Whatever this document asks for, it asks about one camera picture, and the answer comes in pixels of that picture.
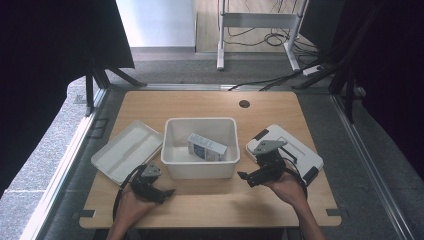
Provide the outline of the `white plastic storage box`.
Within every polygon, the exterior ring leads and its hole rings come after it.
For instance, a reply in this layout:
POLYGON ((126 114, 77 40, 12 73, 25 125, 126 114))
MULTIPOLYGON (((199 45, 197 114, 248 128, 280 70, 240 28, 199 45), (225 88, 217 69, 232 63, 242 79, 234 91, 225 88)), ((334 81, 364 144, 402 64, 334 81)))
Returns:
POLYGON ((161 161, 174 179, 231 178, 240 160, 237 124, 228 117, 171 118, 165 124, 161 161), (198 134, 227 147, 223 161, 205 161, 188 151, 188 137, 198 134))

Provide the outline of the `small grey white carton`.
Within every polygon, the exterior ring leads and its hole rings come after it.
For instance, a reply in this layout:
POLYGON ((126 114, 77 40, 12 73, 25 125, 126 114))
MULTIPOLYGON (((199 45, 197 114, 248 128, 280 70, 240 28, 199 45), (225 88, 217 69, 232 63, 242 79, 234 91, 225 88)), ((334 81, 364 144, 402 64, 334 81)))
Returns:
POLYGON ((188 139, 188 151, 191 155, 205 161, 223 161, 227 147, 201 135, 192 133, 188 139))

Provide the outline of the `aluminium floor rail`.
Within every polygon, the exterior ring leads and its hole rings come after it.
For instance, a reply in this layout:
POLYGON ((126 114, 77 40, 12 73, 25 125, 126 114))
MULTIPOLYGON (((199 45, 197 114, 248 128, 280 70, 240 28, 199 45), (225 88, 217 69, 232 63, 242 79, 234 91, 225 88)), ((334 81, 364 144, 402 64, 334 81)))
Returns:
POLYGON ((229 84, 147 84, 140 91, 228 91, 236 85, 229 84))

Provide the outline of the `person's right hand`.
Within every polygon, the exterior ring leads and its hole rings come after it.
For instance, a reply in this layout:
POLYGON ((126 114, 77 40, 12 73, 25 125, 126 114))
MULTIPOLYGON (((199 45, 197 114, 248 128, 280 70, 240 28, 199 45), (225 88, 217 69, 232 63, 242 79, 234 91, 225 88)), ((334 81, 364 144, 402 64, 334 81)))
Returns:
POLYGON ((289 173, 284 172, 278 180, 266 182, 265 186, 295 210, 305 209, 308 206, 301 186, 296 182, 295 177, 289 173))

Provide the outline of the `long aluminium side rail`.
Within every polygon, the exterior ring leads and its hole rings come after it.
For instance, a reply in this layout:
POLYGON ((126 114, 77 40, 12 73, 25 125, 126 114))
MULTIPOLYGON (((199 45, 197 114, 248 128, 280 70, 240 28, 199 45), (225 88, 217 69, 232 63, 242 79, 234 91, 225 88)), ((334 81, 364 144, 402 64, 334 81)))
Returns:
POLYGON ((382 203, 382 206, 398 236, 399 240, 416 240, 413 232, 411 231, 404 214, 402 213, 399 205, 396 203, 391 190, 387 183, 378 171, 373 158, 371 157, 363 139, 358 133, 355 125, 351 123, 345 115, 345 107, 339 96, 330 96, 335 110, 352 142, 355 151, 367 173, 376 194, 382 203))
POLYGON ((81 146, 86 140, 94 119, 99 113, 99 107, 103 104, 108 90, 99 89, 94 95, 94 107, 92 110, 84 110, 84 115, 78 123, 77 128, 72 134, 72 138, 67 145, 66 151, 57 163, 54 173, 49 179, 49 183, 44 190, 39 190, 41 198, 34 208, 19 240, 36 240, 39 236, 45 222, 48 220, 52 208, 55 205, 57 196, 69 175, 69 171, 74 165, 80 152, 81 146))

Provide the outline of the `large black curtain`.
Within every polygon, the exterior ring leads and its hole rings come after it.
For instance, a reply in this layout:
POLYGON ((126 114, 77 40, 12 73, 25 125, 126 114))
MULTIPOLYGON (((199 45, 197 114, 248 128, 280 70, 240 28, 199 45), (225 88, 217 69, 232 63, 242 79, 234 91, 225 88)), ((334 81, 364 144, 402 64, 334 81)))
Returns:
POLYGON ((0 0, 0 197, 72 81, 133 66, 117 0, 0 0))

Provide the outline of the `dark floor socket plate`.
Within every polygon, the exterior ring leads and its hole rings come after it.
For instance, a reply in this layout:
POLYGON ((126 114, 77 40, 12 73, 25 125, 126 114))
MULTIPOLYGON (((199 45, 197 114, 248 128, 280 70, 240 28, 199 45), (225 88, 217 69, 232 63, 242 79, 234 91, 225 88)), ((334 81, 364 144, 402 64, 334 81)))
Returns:
POLYGON ((108 125, 107 118, 96 119, 90 128, 88 137, 90 139, 101 139, 108 125))

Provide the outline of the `black curtain with stand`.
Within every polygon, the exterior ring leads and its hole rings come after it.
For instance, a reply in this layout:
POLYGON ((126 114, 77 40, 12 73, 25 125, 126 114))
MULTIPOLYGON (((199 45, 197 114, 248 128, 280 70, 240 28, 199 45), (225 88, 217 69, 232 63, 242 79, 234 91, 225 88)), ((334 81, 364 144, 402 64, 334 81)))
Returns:
POLYGON ((309 0, 301 34, 326 53, 379 4, 353 60, 363 106, 424 181, 424 0, 309 0))

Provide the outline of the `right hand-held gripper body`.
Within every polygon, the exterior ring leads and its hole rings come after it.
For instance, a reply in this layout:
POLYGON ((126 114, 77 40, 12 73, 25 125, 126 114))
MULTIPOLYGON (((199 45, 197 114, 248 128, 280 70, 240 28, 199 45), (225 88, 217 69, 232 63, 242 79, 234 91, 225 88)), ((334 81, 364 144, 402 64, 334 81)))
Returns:
POLYGON ((286 144, 286 141, 263 140, 253 150, 259 169, 247 175, 247 183, 250 187, 276 181, 281 177, 286 169, 286 163, 279 149, 286 144))

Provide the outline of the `black stand legs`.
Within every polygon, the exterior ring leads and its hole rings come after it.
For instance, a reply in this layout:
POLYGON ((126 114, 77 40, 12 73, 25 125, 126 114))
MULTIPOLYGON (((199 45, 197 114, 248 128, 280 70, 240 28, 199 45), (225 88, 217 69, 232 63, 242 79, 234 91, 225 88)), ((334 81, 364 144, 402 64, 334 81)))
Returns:
POLYGON ((98 63, 89 50, 85 51, 87 65, 86 65, 86 116, 90 116, 94 110, 94 93, 93 84, 96 83, 100 89, 108 89, 110 80, 107 77, 106 71, 110 70, 121 79, 137 87, 145 87, 146 83, 136 80, 119 68, 111 67, 102 62, 98 63))

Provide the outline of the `white power strip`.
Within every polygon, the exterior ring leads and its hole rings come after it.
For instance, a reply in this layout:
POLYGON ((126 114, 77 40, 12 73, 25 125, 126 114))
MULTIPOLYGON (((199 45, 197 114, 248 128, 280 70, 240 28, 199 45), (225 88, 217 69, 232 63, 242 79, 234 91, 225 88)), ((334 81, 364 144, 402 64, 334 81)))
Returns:
POLYGON ((303 75, 304 76, 311 76, 313 74, 318 73, 319 71, 321 71, 323 69, 323 67, 321 65, 316 65, 310 68, 307 68, 303 71, 303 75))

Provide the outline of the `white lid with black handle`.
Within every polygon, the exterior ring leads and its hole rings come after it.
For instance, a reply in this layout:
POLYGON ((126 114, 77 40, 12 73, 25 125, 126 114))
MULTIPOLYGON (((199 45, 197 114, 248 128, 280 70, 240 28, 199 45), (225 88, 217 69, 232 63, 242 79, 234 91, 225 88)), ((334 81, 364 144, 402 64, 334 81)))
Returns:
POLYGON ((312 149, 300 142, 282 127, 273 124, 258 133, 246 145, 246 150, 254 162, 257 161, 254 150, 262 141, 280 141, 284 145, 278 149, 280 155, 292 161, 292 167, 299 171, 299 175, 307 186, 318 176, 323 168, 323 159, 312 149))

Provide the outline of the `person's left hand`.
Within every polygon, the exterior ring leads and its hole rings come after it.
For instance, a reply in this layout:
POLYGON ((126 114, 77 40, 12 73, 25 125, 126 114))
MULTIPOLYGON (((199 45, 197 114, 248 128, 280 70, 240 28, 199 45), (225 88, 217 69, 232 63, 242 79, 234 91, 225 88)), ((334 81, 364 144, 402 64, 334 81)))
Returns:
POLYGON ((137 198, 131 190, 125 191, 118 206, 113 229, 125 232, 155 207, 154 202, 137 198))

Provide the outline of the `white bin lid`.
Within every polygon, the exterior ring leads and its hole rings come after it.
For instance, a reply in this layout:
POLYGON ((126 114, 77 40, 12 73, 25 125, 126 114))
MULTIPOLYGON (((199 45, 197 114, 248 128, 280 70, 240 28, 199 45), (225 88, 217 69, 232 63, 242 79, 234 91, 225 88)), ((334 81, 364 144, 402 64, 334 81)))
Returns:
POLYGON ((116 184, 161 150, 163 135, 141 121, 134 121, 91 158, 91 163, 116 184))

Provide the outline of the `white metal stand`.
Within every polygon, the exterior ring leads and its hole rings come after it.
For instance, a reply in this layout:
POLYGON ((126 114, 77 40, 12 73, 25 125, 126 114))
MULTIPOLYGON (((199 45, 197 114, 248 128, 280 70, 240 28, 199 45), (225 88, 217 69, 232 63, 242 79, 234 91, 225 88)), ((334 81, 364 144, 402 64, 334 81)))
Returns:
POLYGON ((294 42, 298 36, 303 15, 308 0, 301 0, 300 8, 296 14, 280 13, 236 13, 227 12, 226 0, 222 0, 219 10, 219 41, 217 44, 217 69, 224 69, 225 49, 224 30, 229 27, 235 28, 276 28, 289 30, 289 39, 283 44, 290 65, 295 72, 300 71, 299 64, 293 53, 294 42))

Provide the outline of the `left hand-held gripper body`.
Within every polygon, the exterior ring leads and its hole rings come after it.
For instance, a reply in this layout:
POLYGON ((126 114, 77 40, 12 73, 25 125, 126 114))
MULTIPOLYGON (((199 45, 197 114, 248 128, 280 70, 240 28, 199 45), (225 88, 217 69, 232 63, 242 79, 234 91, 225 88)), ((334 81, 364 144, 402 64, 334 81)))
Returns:
POLYGON ((168 193, 153 186, 153 183, 161 175, 160 169, 155 163, 142 164, 137 168, 130 186, 137 197, 141 197, 150 202, 163 204, 168 193))

